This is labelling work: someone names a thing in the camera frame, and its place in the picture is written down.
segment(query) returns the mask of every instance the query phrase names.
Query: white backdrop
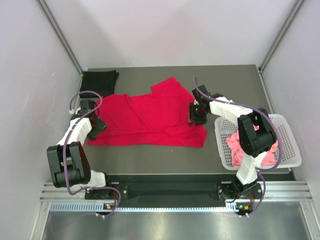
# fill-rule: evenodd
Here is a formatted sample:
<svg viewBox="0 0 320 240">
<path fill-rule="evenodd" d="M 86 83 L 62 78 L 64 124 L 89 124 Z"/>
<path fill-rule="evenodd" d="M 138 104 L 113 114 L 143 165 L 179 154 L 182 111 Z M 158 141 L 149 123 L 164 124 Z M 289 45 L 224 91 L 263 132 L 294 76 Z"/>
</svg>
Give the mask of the white backdrop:
<svg viewBox="0 0 320 240">
<path fill-rule="evenodd" d="M 260 65 L 295 0 L 46 0 L 83 69 Z"/>
<path fill-rule="evenodd" d="M 287 119 L 307 180 L 320 211 L 320 1 L 305 1 L 264 73 L 275 109 Z"/>
<path fill-rule="evenodd" d="M 80 76 L 35 0 L 0 1 L 0 239 L 26 240 Z"/>
</svg>

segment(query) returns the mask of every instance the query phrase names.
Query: laundry basket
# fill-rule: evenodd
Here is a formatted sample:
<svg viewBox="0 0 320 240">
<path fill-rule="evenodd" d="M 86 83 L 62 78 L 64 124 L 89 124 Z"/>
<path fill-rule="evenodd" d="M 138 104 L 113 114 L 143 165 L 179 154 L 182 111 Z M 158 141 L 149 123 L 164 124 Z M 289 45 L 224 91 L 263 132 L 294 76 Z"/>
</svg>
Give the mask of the laundry basket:
<svg viewBox="0 0 320 240">
<path fill-rule="evenodd" d="M 282 140 L 283 155 L 282 161 L 278 168 L 298 167 L 301 164 L 302 159 L 300 156 L 298 145 L 291 131 L 291 128 L 287 123 L 287 120 L 279 114 L 269 114 L 269 117 L 278 130 Z M 235 167 L 232 165 L 231 149 L 226 142 L 226 138 L 229 138 L 232 134 L 234 134 L 238 130 L 238 127 L 223 117 L 217 118 L 214 122 L 214 126 L 222 165 L 228 170 L 238 170 L 239 167 Z M 279 150 L 274 153 L 274 157 L 276 160 L 278 160 Z M 261 166 L 261 168 L 269 169 L 272 166 L 273 165 Z"/>
</svg>

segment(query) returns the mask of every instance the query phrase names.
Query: table surface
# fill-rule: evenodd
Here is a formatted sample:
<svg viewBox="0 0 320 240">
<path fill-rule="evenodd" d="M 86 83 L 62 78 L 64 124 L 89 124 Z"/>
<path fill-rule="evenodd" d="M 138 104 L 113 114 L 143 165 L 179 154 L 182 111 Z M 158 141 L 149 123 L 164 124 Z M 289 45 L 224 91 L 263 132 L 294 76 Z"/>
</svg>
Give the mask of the table surface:
<svg viewBox="0 0 320 240">
<path fill-rule="evenodd" d="M 188 91 L 192 91 L 193 76 L 198 85 L 204 84 L 211 93 L 223 94 L 226 98 L 253 107 L 265 108 L 268 102 L 255 65 L 221 66 L 169 66 L 99 68 L 90 71 L 117 70 L 119 78 L 116 94 L 129 96 L 151 93 L 150 87 L 174 76 Z M 207 138 L 203 147 L 155 146 L 148 144 L 132 146 L 88 146 L 85 154 L 91 168 L 108 174 L 235 174 L 222 165 L 215 135 L 217 116 L 208 115 L 205 125 Z M 280 168 L 272 173 L 289 173 Z"/>
</svg>

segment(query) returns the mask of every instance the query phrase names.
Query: folded black cloth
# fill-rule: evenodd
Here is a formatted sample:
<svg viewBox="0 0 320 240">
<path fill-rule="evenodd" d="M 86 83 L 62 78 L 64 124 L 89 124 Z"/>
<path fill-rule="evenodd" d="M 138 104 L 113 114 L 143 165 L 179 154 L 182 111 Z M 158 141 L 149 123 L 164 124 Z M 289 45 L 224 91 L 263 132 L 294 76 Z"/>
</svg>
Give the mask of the folded black cloth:
<svg viewBox="0 0 320 240">
<path fill-rule="evenodd" d="M 97 92 L 103 97 L 115 94 L 116 81 L 119 73 L 116 70 L 95 72 L 83 72 L 82 84 L 80 92 L 90 90 Z M 96 98 L 97 96 L 92 93 L 83 93 L 80 95 L 82 99 Z"/>
</svg>

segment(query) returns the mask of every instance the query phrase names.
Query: red cloth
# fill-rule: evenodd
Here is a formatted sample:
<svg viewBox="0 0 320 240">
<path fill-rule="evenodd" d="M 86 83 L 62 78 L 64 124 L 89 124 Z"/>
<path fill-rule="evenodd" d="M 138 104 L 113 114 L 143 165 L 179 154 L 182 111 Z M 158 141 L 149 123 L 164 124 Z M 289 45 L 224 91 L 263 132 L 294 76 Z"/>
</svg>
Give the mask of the red cloth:
<svg viewBox="0 0 320 240">
<path fill-rule="evenodd" d="M 88 144 L 202 147 L 207 131 L 203 125 L 188 125 L 193 96 L 174 77 L 152 86 L 151 91 L 140 96 L 105 97 L 99 117 L 107 128 Z"/>
</svg>

